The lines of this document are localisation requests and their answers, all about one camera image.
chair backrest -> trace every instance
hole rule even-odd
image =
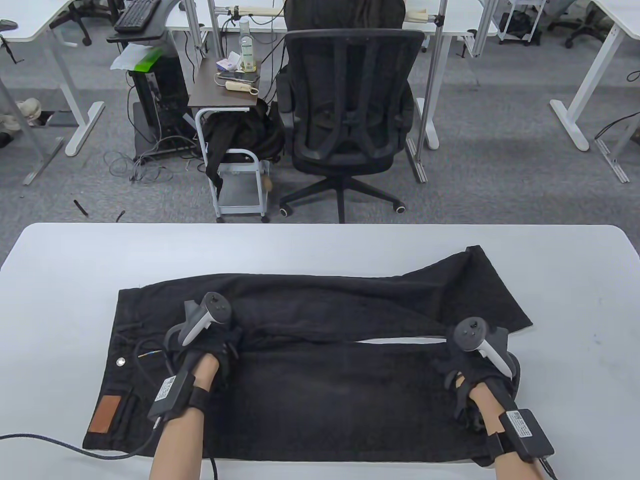
[[[403,98],[423,39],[396,29],[288,33],[294,155],[340,165],[402,150]]]

white desk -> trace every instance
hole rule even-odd
[[[534,323],[509,341],[522,364],[518,402],[556,448],[558,478],[636,480],[640,259],[615,227],[32,225],[0,269],[0,433],[82,442],[119,289],[221,272],[400,275],[474,244]],[[7,440],[0,465],[12,480],[146,480],[151,460],[100,462]],[[471,463],[218,465],[225,480],[495,479]]]
[[[600,48],[569,108],[566,108],[560,100],[550,101],[551,107],[571,140],[583,152],[589,150],[589,141],[576,125],[578,118],[611,63],[625,34],[640,40],[640,2],[637,0],[594,0],[594,2],[615,22],[615,25]]]
[[[104,109],[104,102],[94,102],[88,109],[83,106],[71,73],[60,53],[59,41],[53,35],[53,32],[49,30],[49,24],[71,2],[72,0],[0,0],[0,18],[12,20],[18,24],[16,30],[2,32],[2,36],[7,42],[32,42],[42,32],[46,31],[47,41],[45,43],[45,51],[49,58],[49,63],[59,75],[60,88],[65,94],[67,103],[78,123],[78,128],[65,147],[65,153],[70,157],[78,154]],[[1,80],[0,93],[5,97],[10,106],[15,107],[14,101],[8,95],[8,90],[4,84],[2,84]],[[51,162],[51,159],[61,148],[63,139],[62,137],[58,138],[52,150],[46,149],[33,134],[27,122],[24,121],[19,110],[15,108],[13,108],[13,110],[13,114],[21,123],[20,126],[22,130],[34,144],[39,156],[36,168],[23,182],[25,185],[28,185],[46,168],[49,162]]]
[[[217,0],[216,6],[228,6],[232,4],[242,4],[260,7],[271,7],[272,0],[230,0],[225,3],[225,0]],[[282,7],[282,0],[275,1],[276,7]],[[438,7],[440,6],[440,0],[408,0],[407,9],[419,10],[421,8],[427,8],[429,13],[438,13]],[[209,15],[209,5],[206,0],[200,0],[196,2],[196,10],[198,12],[198,22],[204,24],[203,30],[211,30],[211,16]],[[454,36],[473,36],[469,33],[470,29],[477,29],[480,23],[480,17],[482,17],[483,6],[478,0],[452,0],[447,7],[447,15],[444,22],[444,41],[442,43],[442,50],[440,55],[440,62],[435,72],[435,78],[433,82],[433,101],[427,108],[427,124],[425,127],[427,143],[429,148],[436,150],[440,146],[440,140],[436,133],[435,126],[433,124],[433,115],[436,111],[436,105],[438,103],[438,97],[440,96],[440,87],[442,86],[442,79],[444,78],[444,72],[447,68],[447,58],[449,56],[449,47],[451,45],[451,39]],[[222,28],[226,21],[226,17],[218,17],[218,26]],[[271,20],[270,17],[254,17],[255,22],[251,22],[251,30],[254,32],[268,32],[271,31],[270,25],[260,26],[257,23],[265,23]],[[176,6],[166,21],[166,27],[169,30],[189,30],[189,24],[187,22],[187,15],[185,12],[181,12]],[[238,26],[234,27],[231,23],[228,25],[229,31],[237,31]],[[422,30],[427,35],[433,35],[436,27],[433,23],[410,23],[405,22],[403,25],[405,29]],[[278,33],[284,33],[287,31],[284,18],[276,18],[273,21],[273,30]],[[498,30],[491,23],[489,27],[489,35],[495,36]],[[420,114],[424,109],[424,98],[416,98],[416,104],[420,109]]]

black wrist band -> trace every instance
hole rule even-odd
[[[187,408],[197,408],[202,413],[206,414],[209,407],[209,392],[204,388],[193,387],[191,396],[187,403]]]
[[[509,436],[503,431],[489,435],[486,439],[486,446],[492,461],[495,461],[500,455],[516,451]]]

black office chair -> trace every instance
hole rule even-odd
[[[422,45],[420,31],[306,30],[286,34],[289,64],[276,78],[285,151],[296,170],[326,177],[280,199],[290,202],[336,190],[344,223],[344,190],[355,190],[406,209],[400,199],[359,180],[387,171],[404,149],[413,124],[407,78]]]
[[[606,14],[595,3],[587,5],[587,15],[584,20],[554,20],[548,26],[548,31],[553,31],[556,27],[570,28],[574,32],[566,39],[564,46],[573,48],[573,41],[581,35],[589,35],[603,42],[607,39],[610,28],[600,23],[607,17]]]
[[[76,2],[71,2],[68,6],[68,11],[61,13],[60,16],[49,24],[49,28],[54,29],[67,22],[75,22],[80,27],[84,34],[82,43],[87,47],[91,45],[91,37],[89,32],[84,26],[82,19],[84,18],[98,18],[107,19],[113,25],[119,16],[118,10],[124,9],[124,0],[108,0],[108,6],[102,6],[99,4],[99,0],[83,0],[82,4],[76,6]]]

plastic bottle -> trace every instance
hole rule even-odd
[[[251,36],[251,28],[247,17],[240,19],[240,53],[242,56],[242,70],[245,72],[255,72],[253,37]]]

